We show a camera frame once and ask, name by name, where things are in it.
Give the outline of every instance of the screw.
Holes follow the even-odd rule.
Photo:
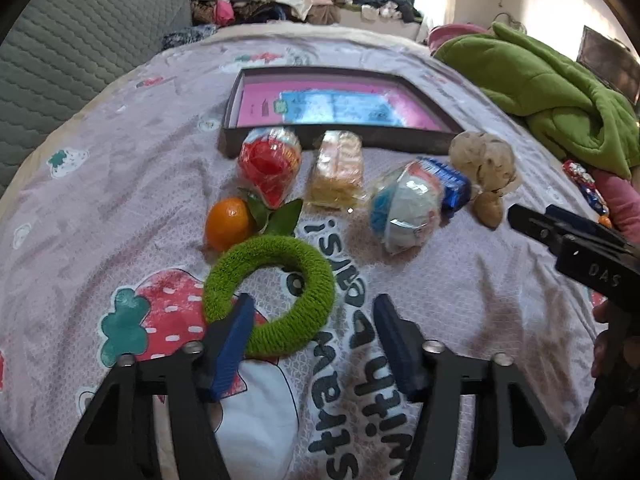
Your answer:
[[[498,352],[494,355],[494,363],[498,366],[511,366],[513,364],[513,357],[502,352]]]
[[[200,341],[189,341],[182,347],[185,354],[199,354],[204,350],[204,346]]]
[[[422,349],[430,354],[442,354],[444,352],[444,348],[444,345],[435,339],[429,339],[422,343]]]
[[[132,366],[136,362],[136,357],[133,354],[122,354],[118,356],[118,366]]]

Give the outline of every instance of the fuzzy green hair tie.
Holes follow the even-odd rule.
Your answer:
[[[290,236],[261,235],[232,247],[211,269],[202,297],[207,322],[231,311],[231,297],[246,276],[271,265],[302,272],[305,288],[284,316],[254,326],[247,357],[276,357],[301,349],[324,326],[334,305],[334,276],[318,250]]]

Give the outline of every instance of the quilted headboard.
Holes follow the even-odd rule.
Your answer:
[[[47,135],[190,25],[189,0],[31,0],[0,44],[0,196]]]

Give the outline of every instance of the box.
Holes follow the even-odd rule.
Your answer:
[[[321,66],[242,69],[226,105],[223,151],[238,156],[259,126],[293,129],[303,150],[327,130],[349,130],[368,148],[447,155],[462,127],[399,75]]]

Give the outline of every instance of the orange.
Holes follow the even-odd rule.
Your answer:
[[[253,230],[251,212],[239,198],[226,198],[214,204],[204,226],[207,244],[221,253],[244,242]]]

